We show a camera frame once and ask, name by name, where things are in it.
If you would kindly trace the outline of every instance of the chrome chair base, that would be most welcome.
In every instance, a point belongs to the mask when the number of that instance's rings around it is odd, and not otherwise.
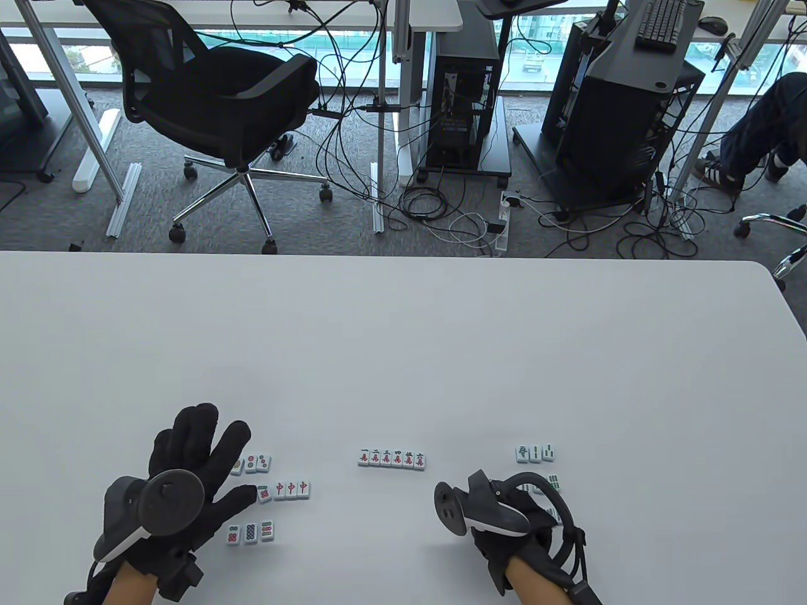
[[[244,169],[232,169],[224,165],[223,162],[217,160],[209,160],[203,157],[185,156],[185,178],[189,181],[194,180],[198,174],[196,172],[196,165],[213,168],[220,172],[228,173],[229,176],[221,183],[213,187],[210,191],[206,192],[203,196],[195,200],[189,206],[184,208],[179,214],[174,216],[174,225],[169,231],[168,237],[175,244],[181,244],[185,241],[186,233],[185,228],[182,226],[182,219],[192,215],[199,208],[206,206],[212,200],[218,198],[225,191],[230,190],[233,186],[241,184],[249,194],[249,199],[252,201],[255,213],[261,221],[263,230],[266,233],[266,242],[263,245],[261,253],[263,254],[277,254],[278,246],[272,236],[272,227],[269,220],[266,218],[261,204],[258,201],[257,194],[255,193],[255,185],[253,179],[266,180],[266,181],[298,181],[298,182],[316,182],[320,183],[320,201],[331,202],[333,200],[333,192],[331,191],[328,179],[325,177],[316,177],[312,174],[297,174],[297,173],[284,173],[278,170],[267,170],[263,168],[255,168],[255,165],[260,162],[266,152],[263,152],[254,162]]]
[[[734,228],[734,236],[741,239],[747,238],[751,233],[751,223],[761,221],[764,223],[774,223],[807,237],[807,225],[799,222],[805,217],[805,215],[807,215],[807,204],[802,204],[798,208],[794,208],[788,213],[787,216],[769,215],[767,212],[762,212],[757,215],[743,216],[740,219],[737,227]],[[796,266],[805,259],[805,256],[807,256],[807,244],[793,250],[790,254],[782,259],[782,261],[776,266],[775,269],[773,269],[773,271],[771,271],[773,280],[776,282],[776,285],[782,292],[784,292],[786,287],[784,277],[790,274],[790,272],[793,271]]]

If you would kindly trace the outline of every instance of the glass window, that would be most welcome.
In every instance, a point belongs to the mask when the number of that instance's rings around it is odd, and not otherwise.
[[[306,35],[305,31],[250,31],[239,30],[242,38],[246,40],[260,40],[262,42],[286,43]],[[237,40],[234,31],[229,30],[204,30],[204,34],[211,34],[218,37]],[[288,59],[290,56],[302,53],[314,57],[320,64],[319,80],[323,86],[335,86],[341,76],[340,64],[345,67],[345,75],[348,87],[363,86],[368,89],[378,87],[378,57],[376,44],[378,34],[370,36],[368,31],[332,31],[331,36],[336,42],[338,51],[334,52],[333,42],[325,32],[317,32],[309,35],[304,40],[288,44],[284,48],[253,48],[262,52],[268,52],[281,59]],[[202,35],[202,39],[208,46],[225,44],[208,35]],[[387,86],[398,86],[400,82],[400,65],[392,62],[392,35],[387,34]]]
[[[502,87],[505,90],[551,90],[558,75],[563,51],[569,38],[572,25],[578,21],[590,19],[593,15],[528,15],[521,16],[513,22],[507,56],[502,70]],[[496,35],[501,30],[501,22],[494,23]],[[228,40],[235,40],[232,30],[210,30],[207,33]],[[299,38],[305,31],[241,31],[243,37],[251,40],[269,42],[285,42]],[[347,86],[356,88],[363,86],[371,90],[378,86],[378,59],[374,50],[377,36],[370,37],[364,31],[333,31],[337,51],[343,64],[355,55],[345,68]],[[222,40],[203,36],[210,45],[223,44]],[[432,36],[426,37],[426,67],[424,68],[423,85],[426,86],[428,76],[429,54]],[[30,74],[49,74],[42,54],[35,44],[12,44],[15,54],[26,72]],[[715,71],[713,57],[717,52],[716,43],[695,42],[690,44],[687,60],[701,69],[705,74],[700,92],[711,94],[722,78],[722,70],[727,61],[724,59]],[[387,86],[396,88],[400,81],[400,65],[391,60],[391,35],[387,35]],[[341,71],[339,59],[334,53],[331,40],[324,32],[309,35],[304,40],[289,44],[287,48],[263,48],[275,56],[287,59],[295,52],[313,56],[320,63],[320,81],[325,86],[337,84],[337,74]],[[109,44],[91,44],[87,46],[65,46],[65,52],[76,73],[84,74],[91,79],[96,74],[100,77],[120,75],[121,66]],[[807,44],[793,44],[784,49],[781,44],[765,44],[754,64],[739,73],[731,89],[732,94],[756,94],[764,92],[781,73],[793,71],[807,72]]]
[[[11,48],[27,73],[48,73],[50,69],[36,44],[12,44]],[[65,46],[75,73],[121,74],[120,61],[106,46]]]

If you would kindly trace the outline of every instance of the black glove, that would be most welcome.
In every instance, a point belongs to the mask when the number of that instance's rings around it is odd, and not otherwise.
[[[212,403],[186,407],[177,415],[174,427],[161,431],[154,440],[154,451],[148,461],[148,478],[168,469],[189,470],[204,486],[205,503],[196,520],[181,532],[139,540],[123,554],[126,561],[142,574],[159,577],[166,557],[181,556],[199,549],[225,521],[255,503],[255,486],[235,487],[218,502],[213,502],[215,493],[252,436],[247,423],[237,420],[227,427],[211,452],[218,422],[219,411]]]
[[[202,571],[190,551],[198,549],[224,524],[257,499],[255,486],[238,486],[218,502],[215,493],[224,483],[252,433],[241,420],[230,424],[211,452],[219,411],[212,403],[186,407],[174,420],[174,427],[161,431],[154,440],[148,461],[148,478],[164,470],[186,469],[194,473],[205,490],[205,503],[196,520],[172,536],[138,540],[123,555],[106,563],[87,582],[87,590],[71,593],[65,605],[101,605],[124,561],[142,574],[157,576],[160,595],[178,601],[190,586],[199,584]]]
[[[520,538],[502,536],[494,532],[481,532],[473,528],[470,533],[474,537],[476,548],[487,559],[487,570],[491,573],[496,589],[504,596],[505,590],[512,590],[510,582],[504,575],[510,559],[519,553],[536,549],[548,553],[552,545],[552,528],[558,522],[539,507],[528,492],[515,489],[509,493],[502,493],[499,501],[523,512],[529,519],[530,532]]]

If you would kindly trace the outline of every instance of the white cable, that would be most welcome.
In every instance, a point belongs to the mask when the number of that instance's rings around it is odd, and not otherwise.
[[[475,220],[473,220],[471,218],[472,216],[478,216],[479,217],[479,220],[482,222],[481,227],[479,226],[479,223],[477,223]],[[474,224],[474,226],[477,228],[478,231],[482,232],[481,236],[475,237],[473,240],[463,240],[463,239],[457,237],[454,234],[454,232],[451,231],[454,228],[454,224],[457,221],[465,219],[465,218],[470,220]],[[482,241],[484,239],[485,235],[487,235],[487,221],[485,220],[485,217],[483,217],[478,212],[468,212],[468,213],[460,212],[460,215],[456,219],[452,220],[449,223],[448,232],[449,232],[449,235],[451,235],[451,237],[454,238],[454,240],[447,240],[445,237],[440,237],[437,233],[434,232],[434,230],[432,228],[429,227],[429,225],[427,225],[425,223],[424,223],[424,227],[426,227],[429,230],[429,233],[431,233],[433,236],[435,236],[436,238],[438,238],[442,242],[446,242],[447,244],[462,244],[466,248],[472,248],[474,250],[483,250],[483,249],[489,247],[491,244],[494,244],[496,242],[496,240],[498,240],[501,237],[501,234],[499,234],[498,236],[494,237],[493,240],[491,240],[490,242],[485,242],[485,244],[481,245],[481,246],[472,246],[471,245],[471,244],[475,244],[478,241]]]
[[[565,227],[562,227],[561,225],[558,225],[558,224],[557,224],[557,223],[555,223],[555,222],[554,222],[552,219],[550,219],[550,218],[549,218],[547,215],[545,215],[543,212],[541,212],[541,211],[540,211],[540,210],[538,210],[538,209],[537,209],[535,206],[533,206],[531,203],[529,203],[527,200],[525,200],[525,199],[524,199],[524,196],[521,196],[521,195],[520,195],[520,196],[519,196],[519,198],[521,199],[521,201],[522,201],[524,204],[526,204],[526,205],[527,205],[527,207],[528,207],[530,210],[532,210],[533,212],[535,212],[537,215],[539,215],[539,216],[540,216],[542,219],[544,219],[545,221],[547,221],[547,222],[548,222],[550,225],[552,225],[553,227],[557,227],[557,228],[558,228],[558,229],[560,229],[561,231],[565,231],[565,232],[567,232],[567,233],[579,233],[579,234],[582,234],[582,235],[589,235],[589,234],[591,234],[591,233],[597,233],[597,232],[600,232],[600,231],[604,231],[605,229],[607,229],[607,228],[611,227],[612,225],[617,224],[617,223],[620,221],[620,219],[623,219],[624,217],[626,217],[626,216],[628,215],[628,213],[629,213],[631,210],[633,210],[633,204],[631,204],[631,205],[628,207],[628,209],[625,211],[625,213],[624,213],[624,214],[621,214],[621,215],[617,216],[617,217],[616,217],[616,218],[615,218],[613,221],[611,221],[611,222],[610,222],[610,223],[608,223],[607,225],[604,225],[603,227],[599,227],[599,228],[597,228],[597,229],[592,229],[591,231],[580,231],[580,230],[578,230],[578,229],[567,229],[567,228],[565,228]]]

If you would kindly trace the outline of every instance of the window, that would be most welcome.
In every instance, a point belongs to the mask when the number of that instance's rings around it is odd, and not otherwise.
[[[511,42],[502,71],[502,87],[505,90],[551,90],[558,75],[563,51],[573,24],[590,19],[592,16],[530,15],[516,19],[513,22]],[[494,28],[498,35],[501,22],[495,22]],[[82,75],[82,81],[119,81],[121,66],[108,43],[105,43],[104,40],[88,38],[86,45],[75,45],[85,36],[81,30],[60,30],[60,33],[61,35],[76,36],[71,38],[73,45],[65,46],[65,51],[73,69]],[[215,30],[207,31],[207,33],[231,40],[235,39],[234,31]],[[271,42],[292,40],[304,33],[304,31],[241,32],[244,37]],[[333,31],[332,35],[343,63],[358,52],[354,61],[345,69],[347,86],[351,88],[363,86],[367,89],[378,86],[378,60],[374,58],[376,36],[373,36],[371,40],[370,33],[362,31]],[[15,37],[15,43],[11,47],[25,71],[34,79],[49,77],[48,66],[39,49],[33,43],[19,44],[20,37],[20,35]],[[221,40],[215,38],[203,36],[203,39],[211,46],[222,44]],[[427,65],[431,49],[430,43],[431,36],[428,36]],[[390,50],[391,36],[388,35],[387,86],[396,88],[400,80],[400,65],[392,63]],[[322,32],[308,36],[305,40],[294,44],[293,47],[265,48],[264,52],[271,52],[284,59],[294,52],[306,53],[320,62],[320,81],[323,85],[334,86],[337,83],[337,74],[340,72],[338,60],[334,54],[331,40]],[[687,52],[687,60],[706,74],[703,84],[700,86],[702,94],[714,92],[720,83],[722,70],[725,69],[727,63],[726,60],[723,60],[717,70],[712,71],[715,52],[717,52],[716,43],[700,42],[690,44]],[[765,44],[751,68],[737,75],[731,93],[755,94],[758,90],[760,93],[764,92],[779,76],[780,63],[782,73],[807,72],[807,44],[794,44],[787,49],[787,52],[783,52],[781,44]],[[370,73],[365,80],[368,67]],[[428,69],[424,69],[424,85],[427,75]]]

